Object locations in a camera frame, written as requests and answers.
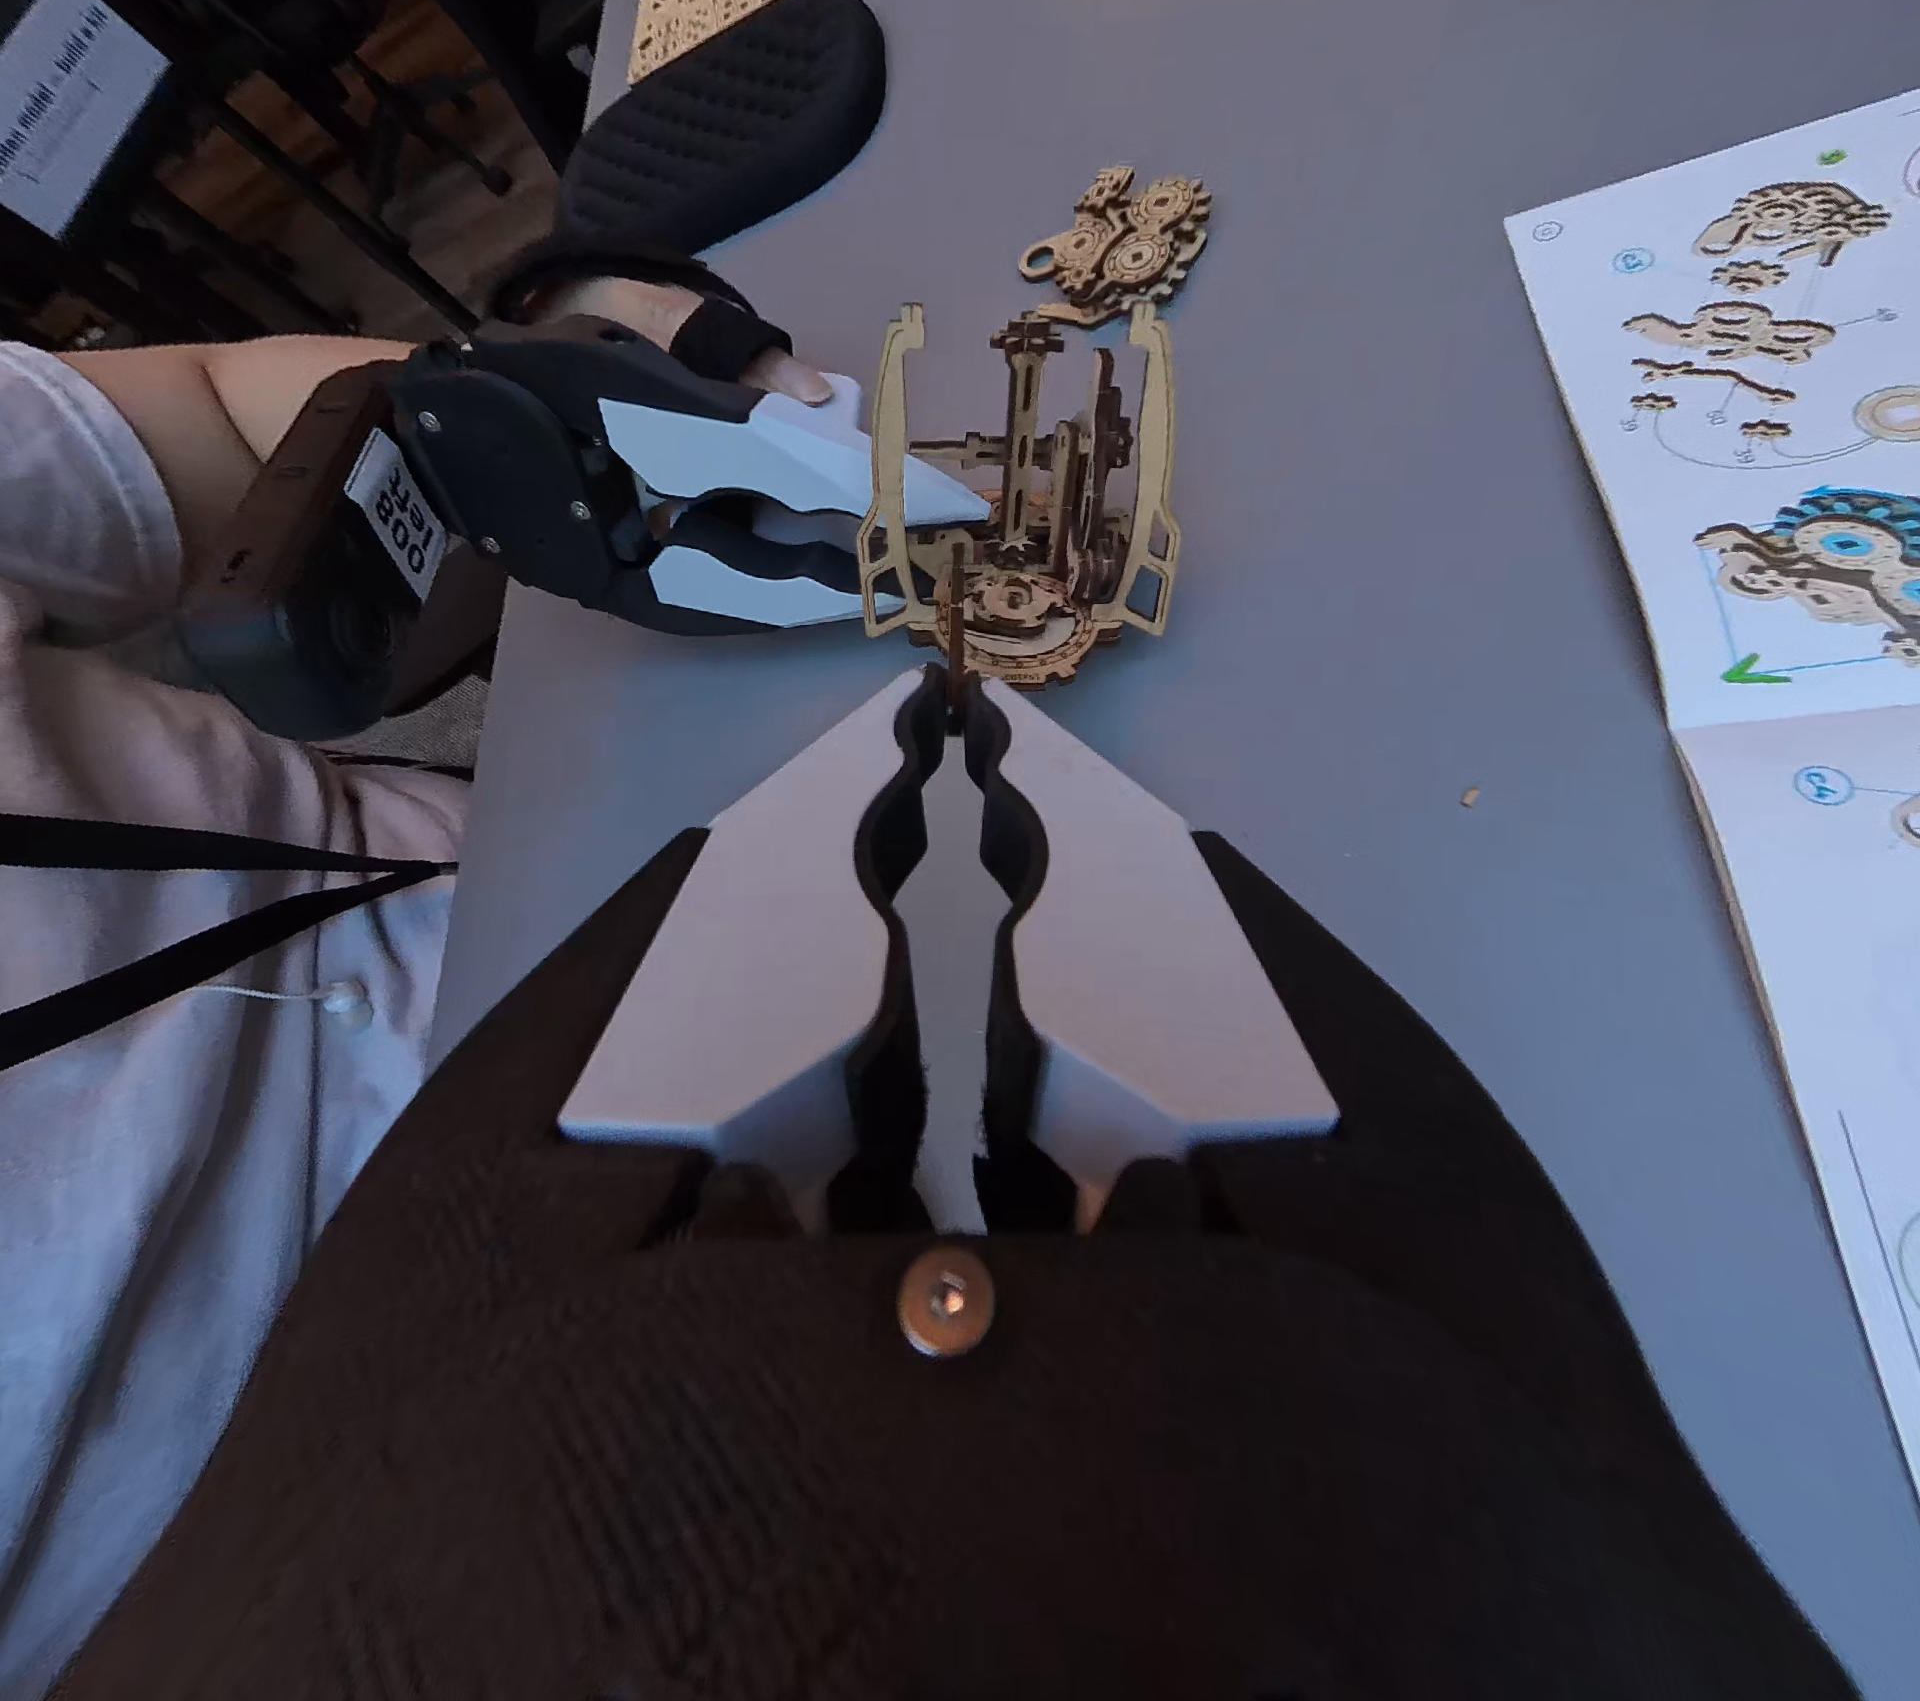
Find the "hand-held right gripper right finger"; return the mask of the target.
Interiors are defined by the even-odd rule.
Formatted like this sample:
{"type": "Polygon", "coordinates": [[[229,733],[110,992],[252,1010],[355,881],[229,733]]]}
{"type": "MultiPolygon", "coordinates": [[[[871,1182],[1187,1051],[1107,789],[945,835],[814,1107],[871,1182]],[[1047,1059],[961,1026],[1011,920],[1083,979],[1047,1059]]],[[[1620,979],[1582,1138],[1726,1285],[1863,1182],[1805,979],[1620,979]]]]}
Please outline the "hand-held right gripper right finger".
{"type": "Polygon", "coordinates": [[[1339,1107],[1187,820],[1002,681],[966,772],[997,930],[982,1128],[1044,1157],[1328,1134],[1339,1107]]]}

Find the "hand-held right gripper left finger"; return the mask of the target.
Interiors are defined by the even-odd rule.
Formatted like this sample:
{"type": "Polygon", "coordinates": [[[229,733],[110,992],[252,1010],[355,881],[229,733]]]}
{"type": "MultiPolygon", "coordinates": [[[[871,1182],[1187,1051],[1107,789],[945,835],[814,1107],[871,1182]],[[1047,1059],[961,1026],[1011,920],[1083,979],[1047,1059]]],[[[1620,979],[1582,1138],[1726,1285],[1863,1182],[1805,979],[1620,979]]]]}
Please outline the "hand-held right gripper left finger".
{"type": "Polygon", "coordinates": [[[722,808],[559,1114],[563,1137],[916,1157],[925,1065],[894,898],[938,764],[928,665],[722,808]]]}

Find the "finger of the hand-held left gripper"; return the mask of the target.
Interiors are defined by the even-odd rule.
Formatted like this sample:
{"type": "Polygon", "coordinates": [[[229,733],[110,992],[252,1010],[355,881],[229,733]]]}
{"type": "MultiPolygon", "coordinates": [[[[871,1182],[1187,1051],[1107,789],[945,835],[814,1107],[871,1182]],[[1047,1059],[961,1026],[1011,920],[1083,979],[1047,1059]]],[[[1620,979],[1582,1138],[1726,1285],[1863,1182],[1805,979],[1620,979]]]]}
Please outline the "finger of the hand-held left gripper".
{"type": "Polygon", "coordinates": [[[867,616],[850,548],[822,540],[668,543],[648,566],[655,602],[750,628],[812,628],[867,616]]]}
{"type": "Polygon", "coordinates": [[[650,403],[604,397],[611,449],[663,498],[753,491],[789,511],[864,517],[876,500],[876,443],[857,428],[861,386],[827,373],[833,397],[808,405],[750,390],[743,420],[697,416],[650,403]]]}

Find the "wooden mechanical model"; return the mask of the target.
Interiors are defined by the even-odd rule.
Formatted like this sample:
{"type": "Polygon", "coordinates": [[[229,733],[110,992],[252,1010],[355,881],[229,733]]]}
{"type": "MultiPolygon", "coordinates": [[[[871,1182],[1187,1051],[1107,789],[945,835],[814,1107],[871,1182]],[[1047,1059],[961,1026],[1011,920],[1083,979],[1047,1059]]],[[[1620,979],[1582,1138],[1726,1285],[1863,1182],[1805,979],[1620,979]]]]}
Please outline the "wooden mechanical model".
{"type": "Polygon", "coordinates": [[[856,534],[861,628],[1043,694],[1125,630],[1165,632],[1181,570],[1171,333],[1148,302],[1133,304],[1141,412],[1125,412],[1115,348],[1093,348],[1087,399],[1057,423],[1043,423],[1043,373],[1066,350],[1057,323],[1021,314],[991,341],[1004,423],[910,439],[906,357],[925,348],[925,308],[900,304],[883,330],[871,498],[856,534]]]}

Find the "wooden gear assembly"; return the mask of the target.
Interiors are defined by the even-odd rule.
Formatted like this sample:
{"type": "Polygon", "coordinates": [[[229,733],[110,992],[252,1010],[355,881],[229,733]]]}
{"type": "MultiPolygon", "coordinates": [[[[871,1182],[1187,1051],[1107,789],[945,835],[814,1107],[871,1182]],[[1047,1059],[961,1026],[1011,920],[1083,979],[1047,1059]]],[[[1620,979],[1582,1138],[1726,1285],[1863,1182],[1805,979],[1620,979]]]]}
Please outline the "wooden gear assembly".
{"type": "Polygon", "coordinates": [[[1025,246],[1020,272],[1060,297],[1030,314],[1097,327],[1178,292],[1208,242],[1212,189],[1165,176],[1133,192],[1133,167],[1103,167],[1074,205],[1074,222],[1025,246]]]}

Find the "person's left forearm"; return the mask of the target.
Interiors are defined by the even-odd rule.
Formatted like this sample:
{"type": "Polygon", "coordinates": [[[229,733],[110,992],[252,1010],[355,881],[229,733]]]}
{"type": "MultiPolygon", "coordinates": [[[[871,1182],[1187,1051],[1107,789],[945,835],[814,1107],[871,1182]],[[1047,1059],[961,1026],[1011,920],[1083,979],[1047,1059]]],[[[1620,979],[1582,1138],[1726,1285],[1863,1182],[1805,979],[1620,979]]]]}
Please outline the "person's left forearm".
{"type": "Polygon", "coordinates": [[[327,377],[404,363],[414,348],[373,335],[260,335],[201,348],[199,369],[238,439],[264,466],[327,377]]]}

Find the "person's left hand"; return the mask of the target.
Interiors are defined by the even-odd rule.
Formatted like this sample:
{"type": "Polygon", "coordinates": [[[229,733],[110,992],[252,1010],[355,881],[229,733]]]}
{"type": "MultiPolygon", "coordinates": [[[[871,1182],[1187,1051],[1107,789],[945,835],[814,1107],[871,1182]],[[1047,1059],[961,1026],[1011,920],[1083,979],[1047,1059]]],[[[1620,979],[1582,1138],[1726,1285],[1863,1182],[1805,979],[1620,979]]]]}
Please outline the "person's left hand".
{"type": "MultiPolygon", "coordinates": [[[[586,278],[569,297],[573,314],[618,323],[655,346],[670,346],[702,297],[683,284],[648,284],[635,278],[586,278]]],[[[805,405],[822,405],[833,397],[827,373],[794,359],[786,348],[758,350],[736,373],[736,382],[758,390],[776,390],[805,405]]]]}

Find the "marker tag sign screen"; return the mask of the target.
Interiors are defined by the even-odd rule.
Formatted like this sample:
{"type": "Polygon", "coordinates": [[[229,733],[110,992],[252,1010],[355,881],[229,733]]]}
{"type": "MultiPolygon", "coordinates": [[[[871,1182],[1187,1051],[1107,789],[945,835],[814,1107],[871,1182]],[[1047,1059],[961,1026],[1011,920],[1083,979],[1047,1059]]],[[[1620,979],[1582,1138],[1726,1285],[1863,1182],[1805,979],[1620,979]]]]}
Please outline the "marker tag sign screen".
{"type": "Polygon", "coordinates": [[[62,238],[166,74],[110,0],[3,0],[3,213],[62,238]]]}

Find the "assembly instruction booklet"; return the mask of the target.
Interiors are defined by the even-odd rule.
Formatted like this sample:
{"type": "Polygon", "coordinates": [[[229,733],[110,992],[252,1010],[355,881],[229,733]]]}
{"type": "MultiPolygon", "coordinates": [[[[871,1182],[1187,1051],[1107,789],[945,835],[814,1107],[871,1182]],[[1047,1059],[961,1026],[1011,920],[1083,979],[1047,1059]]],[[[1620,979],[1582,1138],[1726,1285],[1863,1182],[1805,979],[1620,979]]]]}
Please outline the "assembly instruction booklet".
{"type": "Polygon", "coordinates": [[[1505,230],[1916,1471],[1916,92],[1505,230]]]}

